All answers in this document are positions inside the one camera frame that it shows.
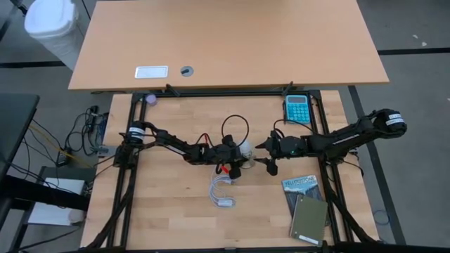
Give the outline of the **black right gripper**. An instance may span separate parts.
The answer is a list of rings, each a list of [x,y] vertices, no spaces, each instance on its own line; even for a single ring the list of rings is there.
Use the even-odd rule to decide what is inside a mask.
[[[274,153],[275,157],[301,157],[305,154],[306,151],[306,142],[305,140],[300,139],[298,149],[295,152],[285,153],[281,150],[280,139],[282,135],[278,133],[277,130],[270,131],[270,136],[265,140],[265,142],[256,145],[256,149],[265,149],[265,150],[276,150]],[[276,176],[278,174],[278,166],[276,165],[275,159],[271,158],[255,158],[256,162],[262,163],[266,165],[266,171],[271,176]]]

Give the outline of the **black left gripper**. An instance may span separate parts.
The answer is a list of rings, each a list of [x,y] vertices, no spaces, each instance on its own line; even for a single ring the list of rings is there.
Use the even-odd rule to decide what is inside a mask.
[[[231,179],[237,179],[241,177],[240,166],[246,160],[243,160],[243,156],[239,151],[239,145],[235,143],[232,135],[228,134],[223,137],[223,144],[213,146],[207,151],[207,163],[212,164],[210,161],[211,156],[215,153],[229,153],[230,158],[228,163],[230,163],[229,177]]]

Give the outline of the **white lightbulb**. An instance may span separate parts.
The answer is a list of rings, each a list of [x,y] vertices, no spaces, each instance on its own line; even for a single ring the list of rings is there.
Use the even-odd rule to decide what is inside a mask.
[[[239,146],[239,151],[246,159],[250,159],[252,157],[252,146],[249,141],[243,141]]]

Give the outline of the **Yellowstone book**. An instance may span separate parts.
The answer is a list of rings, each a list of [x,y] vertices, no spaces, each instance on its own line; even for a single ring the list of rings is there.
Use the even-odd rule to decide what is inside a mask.
[[[286,179],[281,183],[291,216],[294,215],[298,195],[305,195],[320,201],[323,200],[315,175]]]

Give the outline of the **teal calculator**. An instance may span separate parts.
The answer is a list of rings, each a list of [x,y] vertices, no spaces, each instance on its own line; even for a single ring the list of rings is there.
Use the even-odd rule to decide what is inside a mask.
[[[289,123],[309,124],[309,101],[305,95],[288,95],[285,97],[285,117]]]

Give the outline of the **green spiral notebook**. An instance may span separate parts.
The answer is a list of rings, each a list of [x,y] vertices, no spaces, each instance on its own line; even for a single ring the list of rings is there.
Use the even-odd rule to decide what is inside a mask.
[[[321,247],[328,215],[328,204],[298,195],[292,217],[290,237]]]

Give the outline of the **light wooden desk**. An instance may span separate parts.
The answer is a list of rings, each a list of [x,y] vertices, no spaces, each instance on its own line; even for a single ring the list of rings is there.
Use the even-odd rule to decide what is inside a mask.
[[[167,66],[164,79],[136,79]],[[191,66],[190,77],[181,68]],[[99,1],[72,90],[386,84],[356,0]]]

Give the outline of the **black power strip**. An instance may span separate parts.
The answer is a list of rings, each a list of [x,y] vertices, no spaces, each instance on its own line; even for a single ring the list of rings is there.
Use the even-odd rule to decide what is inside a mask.
[[[99,107],[97,105],[92,105],[86,111],[85,124],[86,124],[86,131],[88,133],[91,133],[94,130],[94,124],[98,116],[98,110]]]

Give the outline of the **white box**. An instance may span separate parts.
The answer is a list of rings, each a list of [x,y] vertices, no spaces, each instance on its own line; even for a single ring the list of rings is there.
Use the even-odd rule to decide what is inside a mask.
[[[45,186],[61,189],[66,192],[81,194],[84,182],[77,179],[46,178]],[[39,225],[71,226],[83,222],[86,212],[78,209],[60,208],[37,202],[28,218],[28,223]]]

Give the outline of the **black steel beam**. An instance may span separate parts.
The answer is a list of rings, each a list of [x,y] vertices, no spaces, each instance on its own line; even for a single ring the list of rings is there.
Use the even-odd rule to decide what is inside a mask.
[[[33,183],[14,176],[5,176],[0,181],[0,199],[12,200],[11,209],[28,210],[33,203],[67,207],[86,211],[89,198],[42,184]]]

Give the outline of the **dark grey side table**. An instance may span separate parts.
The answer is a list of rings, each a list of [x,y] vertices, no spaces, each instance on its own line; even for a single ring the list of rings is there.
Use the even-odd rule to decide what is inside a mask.
[[[0,93],[0,182],[34,116],[38,95]]]

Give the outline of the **white trash bin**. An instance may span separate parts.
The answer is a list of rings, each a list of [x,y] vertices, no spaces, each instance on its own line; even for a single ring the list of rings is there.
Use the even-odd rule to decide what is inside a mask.
[[[25,15],[25,31],[74,70],[84,35],[72,0],[35,0]]]

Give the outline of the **grey metal bracket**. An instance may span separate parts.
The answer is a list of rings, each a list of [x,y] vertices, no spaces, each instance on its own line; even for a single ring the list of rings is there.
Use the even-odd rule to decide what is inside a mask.
[[[115,156],[117,150],[117,146],[111,146],[111,145],[99,145],[96,147],[91,147],[91,151],[94,152],[95,155],[99,158],[104,157],[111,157]]]

